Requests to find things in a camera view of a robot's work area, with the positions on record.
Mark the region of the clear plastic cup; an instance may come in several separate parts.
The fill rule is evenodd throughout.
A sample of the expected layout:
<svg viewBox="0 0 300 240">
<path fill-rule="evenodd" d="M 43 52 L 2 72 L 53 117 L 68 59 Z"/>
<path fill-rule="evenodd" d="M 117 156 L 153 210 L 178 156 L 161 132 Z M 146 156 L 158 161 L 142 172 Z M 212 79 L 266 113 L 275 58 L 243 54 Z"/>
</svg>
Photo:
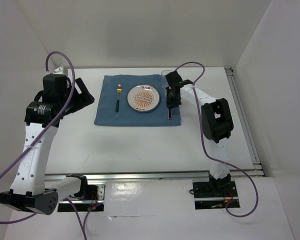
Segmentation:
<svg viewBox="0 0 300 240">
<path fill-rule="evenodd" d="M 165 69 L 161 72 L 160 77 L 161 77 L 161 86 L 163 89 L 169 86 L 166 75 L 169 73 L 173 72 L 172 70 Z"/>
</svg>

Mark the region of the silver table knife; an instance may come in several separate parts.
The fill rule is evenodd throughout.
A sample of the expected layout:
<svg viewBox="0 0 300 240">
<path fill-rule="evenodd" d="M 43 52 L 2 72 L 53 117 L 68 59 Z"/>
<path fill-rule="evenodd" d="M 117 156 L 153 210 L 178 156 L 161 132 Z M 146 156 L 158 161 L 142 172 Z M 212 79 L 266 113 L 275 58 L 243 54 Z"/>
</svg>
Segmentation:
<svg viewBox="0 0 300 240">
<path fill-rule="evenodd" d="M 173 115 L 172 115 L 172 109 L 169 107 L 168 108 L 168 119 L 171 120 L 172 117 L 173 117 Z"/>
</svg>

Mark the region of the orange sunburst patterned plate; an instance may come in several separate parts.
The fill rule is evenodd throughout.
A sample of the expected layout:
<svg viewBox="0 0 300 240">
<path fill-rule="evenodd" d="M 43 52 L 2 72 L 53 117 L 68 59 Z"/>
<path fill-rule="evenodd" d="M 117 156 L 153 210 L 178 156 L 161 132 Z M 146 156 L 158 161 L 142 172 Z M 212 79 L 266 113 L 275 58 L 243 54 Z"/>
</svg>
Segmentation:
<svg viewBox="0 0 300 240">
<path fill-rule="evenodd" d="M 127 103 L 136 112 L 152 112 L 159 106 L 160 102 L 159 91 L 151 85 L 136 85 L 127 93 Z"/>
</svg>

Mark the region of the blue cloth placemat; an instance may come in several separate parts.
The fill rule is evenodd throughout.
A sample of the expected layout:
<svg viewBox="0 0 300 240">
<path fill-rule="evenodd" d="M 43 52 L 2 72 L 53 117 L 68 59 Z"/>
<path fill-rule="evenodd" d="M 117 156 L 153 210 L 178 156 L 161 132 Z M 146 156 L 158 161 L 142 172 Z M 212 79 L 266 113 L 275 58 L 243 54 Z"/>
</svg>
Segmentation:
<svg viewBox="0 0 300 240">
<path fill-rule="evenodd" d="M 116 112 L 117 87 L 122 85 L 119 111 Z M 160 104 L 151 112 L 134 111 L 127 102 L 129 90 L 136 85 L 150 85 L 160 93 Z M 180 109 L 173 108 L 168 119 L 166 90 L 162 88 L 161 75 L 105 75 L 98 101 L 94 124 L 106 127 L 176 127 L 181 125 Z"/>
</svg>

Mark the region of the gold fork dark handle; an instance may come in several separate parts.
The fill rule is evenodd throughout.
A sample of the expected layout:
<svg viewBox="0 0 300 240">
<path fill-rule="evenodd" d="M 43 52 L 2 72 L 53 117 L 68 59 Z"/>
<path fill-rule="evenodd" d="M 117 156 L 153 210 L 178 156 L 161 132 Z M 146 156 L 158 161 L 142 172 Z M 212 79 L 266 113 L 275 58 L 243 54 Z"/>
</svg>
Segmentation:
<svg viewBox="0 0 300 240">
<path fill-rule="evenodd" d="M 119 108 L 120 108 L 120 95 L 122 93 L 122 85 L 118 84 L 117 85 L 117 100 L 116 100 L 116 106 L 115 106 L 115 112 L 118 113 L 119 112 Z"/>
</svg>

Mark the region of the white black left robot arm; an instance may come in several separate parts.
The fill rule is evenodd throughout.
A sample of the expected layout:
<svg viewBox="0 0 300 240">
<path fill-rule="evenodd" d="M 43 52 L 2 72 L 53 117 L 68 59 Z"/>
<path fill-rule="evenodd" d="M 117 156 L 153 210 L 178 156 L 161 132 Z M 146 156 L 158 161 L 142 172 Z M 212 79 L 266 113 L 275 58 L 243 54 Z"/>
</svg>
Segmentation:
<svg viewBox="0 0 300 240">
<path fill-rule="evenodd" d="M 80 174 L 68 174 L 52 187 L 45 186 L 49 153 L 61 119 L 95 101 L 81 78 L 75 82 L 81 92 L 63 66 L 43 77 L 43 89 L 25 111 L 24 155 L 9 190 L 0 193 L 0 204 L 16 211 L 51 215 L 59 201 L 87 197 L 88 181 Z"/>
</svg>

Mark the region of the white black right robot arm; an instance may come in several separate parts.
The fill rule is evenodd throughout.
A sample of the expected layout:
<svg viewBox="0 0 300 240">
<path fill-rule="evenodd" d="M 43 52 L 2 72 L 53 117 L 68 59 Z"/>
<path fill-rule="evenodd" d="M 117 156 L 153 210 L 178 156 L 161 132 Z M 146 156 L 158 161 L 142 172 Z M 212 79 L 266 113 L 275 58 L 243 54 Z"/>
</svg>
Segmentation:
<svg viewBox="0 0 300 240">
<path fill-rule="evenodd" d="M 202 139 L 207 141 L 212 161 L 208 173 L 205 191 L 213 196 L 220 196 L 231 183 L 230 170 L 225 162 L 228 161 L 228 139 L 234 129 L 234 123 L 225 98 L 217 99 L 210 96 L 190 80 L 183 80 L 177 71 L 169 72 L 164 76 L 167 81 L 166 107 L 168 119 L 173 118 L 172 109 L 179 107 L 186 100 L 199 108 L 199 123 Z"/>
</svg>

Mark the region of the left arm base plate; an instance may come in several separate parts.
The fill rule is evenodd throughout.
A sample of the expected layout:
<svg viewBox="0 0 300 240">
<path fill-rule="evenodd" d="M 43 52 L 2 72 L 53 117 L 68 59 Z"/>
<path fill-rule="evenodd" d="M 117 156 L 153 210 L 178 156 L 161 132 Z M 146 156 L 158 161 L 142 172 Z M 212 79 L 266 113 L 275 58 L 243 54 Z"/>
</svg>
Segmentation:
<svg viewBox="0 0 300 240">
<path fill-rule="evenodd" d="M 90 183 L 88 191 L 83 197 L 78 198 L 70 195 L 67 198 L 73 203 L 79 213 L 87 213 L 89 211 L 103 212 L 105 207 L 105 190 L 105 183 Z"/>
</svg>

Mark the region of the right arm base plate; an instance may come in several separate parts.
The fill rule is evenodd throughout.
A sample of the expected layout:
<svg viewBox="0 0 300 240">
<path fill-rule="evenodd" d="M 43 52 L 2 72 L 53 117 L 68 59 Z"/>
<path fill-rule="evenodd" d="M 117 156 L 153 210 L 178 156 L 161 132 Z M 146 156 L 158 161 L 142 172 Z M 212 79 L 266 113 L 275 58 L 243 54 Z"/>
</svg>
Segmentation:
<svg viewBox="0 0 300 240">
<path fill-rule="evenodd" d="M 227 203 L 229 203 L 228 208 L 240 208 L 234 181 L 217 191 L 210 190 L 208 182 L 193 182 L 189 193 L 194 197 L 196 210 L 224 209 Z"/>
</svg>

